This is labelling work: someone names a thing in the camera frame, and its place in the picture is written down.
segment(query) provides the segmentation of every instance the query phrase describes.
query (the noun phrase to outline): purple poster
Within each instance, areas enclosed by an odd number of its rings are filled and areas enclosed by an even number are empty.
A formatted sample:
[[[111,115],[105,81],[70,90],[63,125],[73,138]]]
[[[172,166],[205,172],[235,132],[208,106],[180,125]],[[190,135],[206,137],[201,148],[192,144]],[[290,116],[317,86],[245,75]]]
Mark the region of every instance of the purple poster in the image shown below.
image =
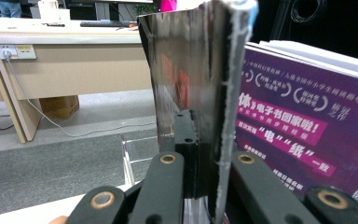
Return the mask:
[[[246,48],[236,141],[290,190],[358,190],[358,78]]]

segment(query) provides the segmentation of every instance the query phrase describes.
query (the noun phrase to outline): keyboard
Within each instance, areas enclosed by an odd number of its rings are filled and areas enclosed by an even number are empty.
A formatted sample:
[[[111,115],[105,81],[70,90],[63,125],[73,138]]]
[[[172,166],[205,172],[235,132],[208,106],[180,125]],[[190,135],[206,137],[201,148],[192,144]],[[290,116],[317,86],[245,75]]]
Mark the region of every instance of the keyboard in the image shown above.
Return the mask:
[[[81,27],[130,27],[134,21],[81,21]]]

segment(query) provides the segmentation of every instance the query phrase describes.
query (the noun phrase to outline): table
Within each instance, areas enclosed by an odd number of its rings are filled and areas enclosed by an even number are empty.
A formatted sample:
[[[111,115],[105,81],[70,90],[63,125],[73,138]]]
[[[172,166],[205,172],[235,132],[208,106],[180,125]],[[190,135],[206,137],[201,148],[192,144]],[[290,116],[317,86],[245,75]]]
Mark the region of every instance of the table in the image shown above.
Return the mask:
[[[149,67],[138,31],[117,28],[48,27],[36,19],[0,18],[0,44],[33,45],[36,59],[0,59],[7,89],[26,141],[34,139],[39,98],[151,89]]]

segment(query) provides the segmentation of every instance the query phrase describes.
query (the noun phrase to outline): person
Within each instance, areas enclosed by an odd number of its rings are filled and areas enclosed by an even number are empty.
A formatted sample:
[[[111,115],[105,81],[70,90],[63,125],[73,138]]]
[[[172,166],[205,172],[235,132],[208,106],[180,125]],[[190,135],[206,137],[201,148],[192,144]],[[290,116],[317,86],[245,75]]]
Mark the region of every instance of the person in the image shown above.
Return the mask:
[[[53,220],[51,220],[49,222],[49,224],[65,224],[66,220],[68,219],[68,217],[56,217]]]
[[[21,18],[20,0],[0,0],[1,17]]]

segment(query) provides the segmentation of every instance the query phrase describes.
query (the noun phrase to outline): cardboard box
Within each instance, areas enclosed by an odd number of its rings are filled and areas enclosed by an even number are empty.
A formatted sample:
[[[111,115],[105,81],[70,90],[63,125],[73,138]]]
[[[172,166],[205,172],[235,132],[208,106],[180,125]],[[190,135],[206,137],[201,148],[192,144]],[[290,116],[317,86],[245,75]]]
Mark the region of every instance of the cardboard box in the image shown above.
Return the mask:
[[[43,113],[51,119],[69,119],[79,108],[79,99],[74,96],[39,99]]]

